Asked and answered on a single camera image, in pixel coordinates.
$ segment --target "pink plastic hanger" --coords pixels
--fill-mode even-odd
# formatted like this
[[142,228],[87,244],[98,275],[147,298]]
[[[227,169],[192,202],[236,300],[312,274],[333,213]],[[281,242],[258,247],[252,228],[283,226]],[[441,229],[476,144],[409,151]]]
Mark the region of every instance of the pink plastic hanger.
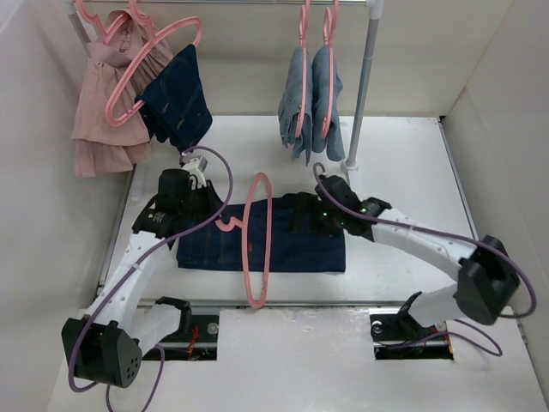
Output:
[[327,116],[323,120],[323,129],[321,136],[323,139],[328,135],[329,124],[332,121],[332,110],[334,107],[334,34],[335,26],[337,26],[337,17],[340,14],[340,1],[334,0],[334,15],[329,7],[324,11],[324,28],[323,37],[324,44],[328,45],[329,49],[329,95],[328,95],[328,111]]
[[115,127],[121,126],[122,124],[126,123],[128,119],[137,112],[139,112],[139,109],[141,109],[145,104],[142,100],[140,100],[135,103],[128,112],[124,113],[119,118],[114,117],[114,106],[116,105],[118,99],[120,99],[120,96],[122,95],[122,92],[124,91],[124,88],[126,87],[128,82],[130,81],[130,78],[135,73],[137,66],[139,66],[139,64],[143,61],[147,54],[151,50],[153,50],[153,48],[165,37],[169,36],[176,30],[179,30],[181,27],[189,26],[191,24],[196,24],[198,26],[195,41],[193,41],[192,44],[194,46],[198,46],[202,38],[202,21],[198,17],[188,17],[186,19],[176,21],[175,23],[164,27],[159,32],[156,32],[151,16],[142,14],[137,8],[137,0],[130,0],[130,12],[133,19],[147,29],[149,41],[139,51],[139,53],[137,53],[136,58],[131,62],[130,66],[128,66],[128,69],[126,69],[126,71],[124,72],[124,75],[120,79],[120,82],[118,82],[118,85],[115,87],[114,92],[112,92],[111,98],[109,99],[109,101],[107,101],[105,108],[106,121],[108,124]]
[[298,123],[295,128],[295,136],[301,136],[301,130],[303,129],[303,121],[305,119],[305,102],[307,91],[307,29],[309,28],[309,8],[311,6],[310,0],[305,0],[305,6],[301,6],[299,12],[299,45],[301,45],[301,51],[303,52],[303,84],[301,86],[301,105],[299,105]]
[[104,45],[107,45],[111,39],[114,33],[117,32],[117,30],[127,21],[130,19],[130,16],[127,13],[122,13],[115,21],[112,22],[112,24],[105,28],[103,25],[103,22],[101,21],[100,17],[98,15],[90,15],[87,10],[86,6],[84,5],[84,0],[76,0],[76,8],[78,9],[78,12],[80,13],[82,19],[87,21],[89,24],[92,24],[96,26],[101,34],[101,42]]
[[[263,265],[261,295],[259,300],[255,300],[251,292],[250,265],[248,261],[248,223],[250,221],[251,204],[254,201],[254,194],[256,193],[257,184],[260,180],[263,180],[267,187],[267,231],[265,233],[265,264]],[[271,240],[273,238],[273,185],[268,176],[265,173],[260,172],[254,178],[250,191],[248,192],[246,205],[244,206],[242,221],[236,217],[231,217],[228,224],[224,223],[221,219],[215,221],[215,224],[222,232],[231,232],[235,227],[239,227],[242,230],[240,248],[242,249],[242,271],[244,272],[246,297],[248,298],[248,303],[250,303],[251,307],[254,309],[261,309],[265,305],[265,302],[267,302],[268,272],[271,261]]]

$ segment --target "pink clothing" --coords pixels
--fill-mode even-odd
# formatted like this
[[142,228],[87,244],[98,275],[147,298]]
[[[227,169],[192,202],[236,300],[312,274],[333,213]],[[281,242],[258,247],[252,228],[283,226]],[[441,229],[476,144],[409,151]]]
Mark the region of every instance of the pink clothing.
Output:
[[[122,13],[129,12],[119,10],[110,13],[106,25],[109,26]],[[126,68],[147,41],[146,30],[130,19],[118,29],[109,45],[101,44],[101,40],[86,45],[90,58],[72,134],[76,140],[76,176],[88,178],[101,172],[126,172],[151,155],[147,127],[139,114],[119,127],[110,126],[105,119],[107,101]],[[137,94],[156,79],[172,59],[168,44],[162,40],[131,77],[115,106],[115,116],[127,112],[134,105]]]

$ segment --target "dark blue jeans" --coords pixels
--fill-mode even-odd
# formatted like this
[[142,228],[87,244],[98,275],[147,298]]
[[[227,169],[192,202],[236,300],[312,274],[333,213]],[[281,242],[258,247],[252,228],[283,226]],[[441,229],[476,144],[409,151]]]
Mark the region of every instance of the dark blue jeans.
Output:
[[[345,238],[328,237],[311,231],[311,214],[302,215],[299,227],[290,230],[293,222],[295,194],[273,199],[273,238],[271,272],[344,272]],[[242,219],[244,205],[231,205],[223,212],[223,221],[231,216]],[[251,206],[248,227],[248,257],[250,271],[263,272],[265,262],[265,232],[267,201]],[[241,233],[235,227],[222,232],[215,223],[179,240],[178,265],[186,269],[242,270]]]
[[185,47],[150,83],[136,101],[148,134],[159,142],[170,140],[179,152],[195,146],[212,125],[198,73],[196,48]]

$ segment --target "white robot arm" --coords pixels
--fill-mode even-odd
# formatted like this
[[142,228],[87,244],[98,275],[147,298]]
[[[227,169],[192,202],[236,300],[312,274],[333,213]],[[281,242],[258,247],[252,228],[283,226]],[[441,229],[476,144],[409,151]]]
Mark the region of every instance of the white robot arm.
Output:
[[[411,341],[424,337],[434,324],[456,318],[468,317],[480,324],[494,324],[518,289],[520,281],[516,272],[493,253],[459,240],[414,231],[413,227],[425,225],[375,197],[359,200],[340,177],[322,177],[322,183],[331,197],[355,213],[411,225],[411,228],[402,228],[376,224],[349,215],[325,198],[318,186],[327,227],[342,227],[351,235],[401,249],[439,268],[454,281],[434,292],[413,294],[396,314],[371,314],[372,336],[377,340]],[[486,236],[482,243],[507,254],[503,244],[492,236]]]
[[[146,251],[182,232],[188,223],[203,221],[220,209],[221,200],[203,175],[206,165],[205,159],[198,156],[181,169],[168,169],[161,174],[159,192],[137,218],[122,260],[104,289],[82,318],[71,318],[63,327],[67,361],[87,319],[105,303],[109,292]],[[164,245],[145,258],[105,303],[80,347],[76,377],[128,387],[150,349],[175,331],[188,332],[192,313],[183,300],[161,298],[144,316],[135,318],[137,305],[158,262],[166,258],[172,246],[173,243]]]

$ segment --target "white table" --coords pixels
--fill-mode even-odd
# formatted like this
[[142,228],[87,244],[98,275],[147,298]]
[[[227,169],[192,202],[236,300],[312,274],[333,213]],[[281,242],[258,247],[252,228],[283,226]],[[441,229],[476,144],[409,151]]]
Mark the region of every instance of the white table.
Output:
[[[348,141],[352,120],[342,121]],[[203,144],[219,150],[231,163],[236,184],[233,203],[245,200],[258,171],[271,177],[276,196],[314,190],[311,168],[305,168],[303,160],[289,160],[290,152],[280,145],[276,131],[276,119],[271,117],[215,118]],[[225,172],[208,158],[208,177],[223,197]],[[436,119],[366,119],[359,161],[352,185],[360,197],[380,197],[428,225],[471,234]],[[171,147],[155,144],[154,157],[138,167],[111,270],[126,246],[131,224],[156,192],[161,170],[177,164]],[[340,172],[339,165],[325,164],[329,173]],[[244,301],[241,273],[180,270],[173,255],[160,265],[143,302],[163,295],[228,306]],[[268,300],[316,304],[404,300],[413,292],[448,282],[442,273],[403,252],[347,236],[345,274],[273,274]],[[449,328],[482,342],[459,324],[449,322]],[[218,360],[168,362],[149,411],[547,411],[514,320],[500,319],[483,328],[502,346],[503,358],[487,356],[453,338],[454,361],[374,361],[369,329],[364,307],[226,309],[220,315]],[[141,410],[157,371],[158,362],[145,362],[129,389],[113,390],[115,410]],[[48,410],[106,410],[105,387],[71,392],[63,360]]]
[[[374,360],[369,329],[364,308],[225,310],[218,360],[168,362],[148,412],[547,411],[513,320],[486,328],[502,358],[452,339],[454,361]],[[144,362],[130,388],[114,389],[114,410],[142,410],[158,367]],[[73,393],[63,361],[48,411],[102,410],[105,387]]]
[[[348,147],[352,118],[342,118],[345,147]],[[341,174],[340,164],[313,154],[291,161],[290,149],[278,136],[276,117],[215,117],[202,142],[221,152],[234,174],[231,203],[243,203],[257,172],[273,181],[274,195],[314,192],[314,161],[322,161],[328,173]],[[211,154],[207,177],[221,198],[226,195],[225,168]],[[379,197],[426,225],[471,235],[455,176],[435,118],[366,118],[359,146],[359,172],[352,185],[360,197]],[[168,144],[154,144],[154,155],[140,164],[126,204],[124,218],[112,257],[114,271],[130,236],[130,228],[145,203],[158,189],[165,168],[178,166],[177,151]],[[264,198],[258,189],[256,198]],[[433,290],[449,284],[449,278],[407,254],[365,239],[346,236],[347,271],[333,274],[281,274],[269,279],[268,301],[337,303],[405,300],[418,290]],[[221,304],[244,302],[241,272],[178,269],[176,248],[162,262],[143,295],[143,302],[161,296],[185,300],[212,300]],[[254,274],[256,291],[259,276]]]

